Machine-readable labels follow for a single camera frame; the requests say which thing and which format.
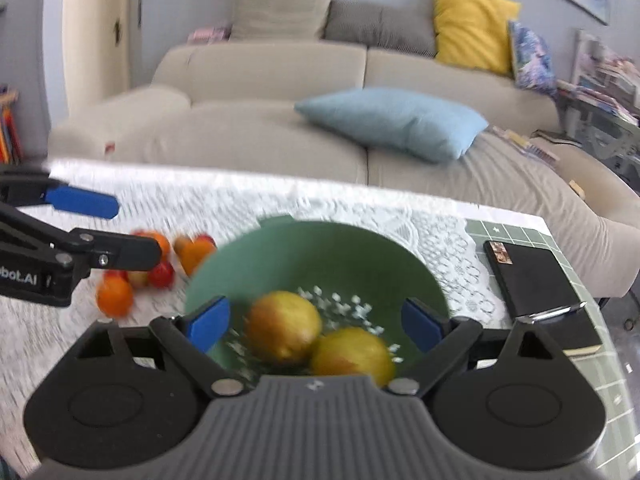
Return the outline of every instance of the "green bowl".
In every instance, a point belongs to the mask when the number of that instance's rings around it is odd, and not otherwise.
[[[442,316],[449,315],[442,290],[426,266],[388,238],[350,225],[291,217],[266,219],[261,225],[201,264],[185,305],[189,314],[215,296],[229,298],[229,329],[207,354],[249,384],[272,371],[252,357],[242,340],[245,314],[268,292],[289,290],[307,297],[318,307],[324,332],[361,326],[376,333],[394,354],[398,374],[420,357],[402,330],[404,300],[418,298]]]

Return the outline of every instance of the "light blue pillow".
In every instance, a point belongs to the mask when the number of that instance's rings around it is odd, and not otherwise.
[[[394,88],[355,89],[306,99],[296,111],[367,147],[395,148],[430,162],[464,155],[488,123],[460,103]]]

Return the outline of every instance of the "beige sofa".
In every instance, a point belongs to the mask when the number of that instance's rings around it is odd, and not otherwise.
[[[558,131],[554,103],[513,81],[347,44],[220,43],[170,51],[153,83],[88,108],[50,134],[50,156],[224,168],[448,196],[542,216],[595,297],[624,295],[640,268],[640,199],[572,146],[559,175],[480,134],[450,164],[365,149],[306,122],[295,101],[351,88],[411,89],[473,107],[529,135]],[[581,200],[563,180],[576,180]]]

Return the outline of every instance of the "green cutting mat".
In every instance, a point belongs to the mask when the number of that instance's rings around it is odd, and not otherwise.
[[[573,358],[572,361],[600,395],[607,410],[607,427],[593,463],[607,478],[625,480],[633,476],[637,469],[638,449],[635,439],[638,431],[633,404],[626,387],[626,371],[623,372],[620,365],[598,304],[584,287],[554,239],[535,229],[478,220],[467,220],[466,232],[476,243],[476,256],[489,272],[491,290],[499,298],[502,298],[502,293],[482,247],[487,240],[550,249],[580,300],[588,302],[587,311],[602,339],[602,348],[595,354]]]

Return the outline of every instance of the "gray ridged surface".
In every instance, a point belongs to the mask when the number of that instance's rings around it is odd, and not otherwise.
[[[323,384],[320,388],[310,385]],[[515,472],[479,462],[439,433],[420,400],[365,377],[264,377],[254,392],[212,402],[170,452],[123,470],[45,462],[30,480],[589,480],[581,462]]]

